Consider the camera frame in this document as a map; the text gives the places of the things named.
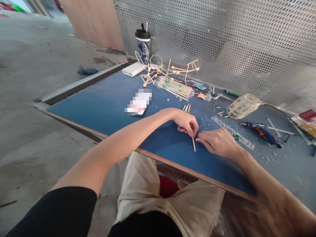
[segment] concrete floor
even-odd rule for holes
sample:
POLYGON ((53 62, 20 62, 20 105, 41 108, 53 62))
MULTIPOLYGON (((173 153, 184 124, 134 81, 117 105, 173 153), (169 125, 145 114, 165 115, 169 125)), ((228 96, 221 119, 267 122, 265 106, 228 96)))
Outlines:
MULTIPOLYGON (((76 37, 66 17, 1 13, 10 18, 0 20, 0 205, 17 202, 0 208, 0 237, 94 146, 27 103, 80 80, 80 64, 102 70, 126 61, 123 53, 76 37)), ((126 165, 108 173, 89 236, 107 236, 126 165)))

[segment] package of sticks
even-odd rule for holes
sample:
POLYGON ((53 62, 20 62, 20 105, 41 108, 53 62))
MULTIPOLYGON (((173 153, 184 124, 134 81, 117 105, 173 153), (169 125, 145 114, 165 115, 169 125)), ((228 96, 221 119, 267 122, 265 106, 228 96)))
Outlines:
POLYGON ((189 101, 188 99, 194 95, 194 90, 191 87, 165 76, 160 76, 154 80, 154 85, 174 94, 182 100, 189 101))

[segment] metal mesh wall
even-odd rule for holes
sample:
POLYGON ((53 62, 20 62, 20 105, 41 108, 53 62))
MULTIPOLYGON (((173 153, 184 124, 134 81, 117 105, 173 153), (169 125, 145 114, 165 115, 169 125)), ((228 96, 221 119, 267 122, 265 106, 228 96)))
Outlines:
POLYGON ((193 78, 294 112, 316 107, 314 0, 115 0, 127 55, 148 21, 151 52, 193 78))

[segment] black lid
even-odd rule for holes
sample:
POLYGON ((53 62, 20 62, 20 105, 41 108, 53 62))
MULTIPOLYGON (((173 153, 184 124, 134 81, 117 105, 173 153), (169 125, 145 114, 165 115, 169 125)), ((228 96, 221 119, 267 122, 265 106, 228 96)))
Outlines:
POLYGON ((146 30, 144 29, 144 24, 143 23, 142 23, 142 28, 136 30, 135 36, 137 38, 140 38, 140 39, 150 39, 150 33, 146 32, 146 30))

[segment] finger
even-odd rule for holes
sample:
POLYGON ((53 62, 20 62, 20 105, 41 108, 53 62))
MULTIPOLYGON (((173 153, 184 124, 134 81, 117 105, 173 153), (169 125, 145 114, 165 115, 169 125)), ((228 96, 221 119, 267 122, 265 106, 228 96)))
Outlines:
POLYGON ((207 134, 207 135, 215 135, 216 130, 211 130, 211 131, 202 131, 201 133, 207 134))
POLYGON ((185 125, 183 128, 186 130, 185 133, 189 134, 190 137, 194 136, 194 132, 189 123, 185 125))
POLYGON ((193 127, 193 132, 194 132, 194 137, 195 137, 198 133, 198 128, 199 128, 196 119, 191 121, 191 127, 193 127))
POLYGON ((206 149, 207 149, 209 152, 214 153, 213 147, 212 147, 206 140, 203 140, 203 139, 201 139, 201 138, 196 138, 195 140, 196 140, 197 142, 202 143, 202 144, 206 147, 206 149))
POLYGON ((199 133, 197 136, 203 140, 206 140, 209 144, 212 145, 213 137, 211 135, 205 134, 205 133, 199 133))

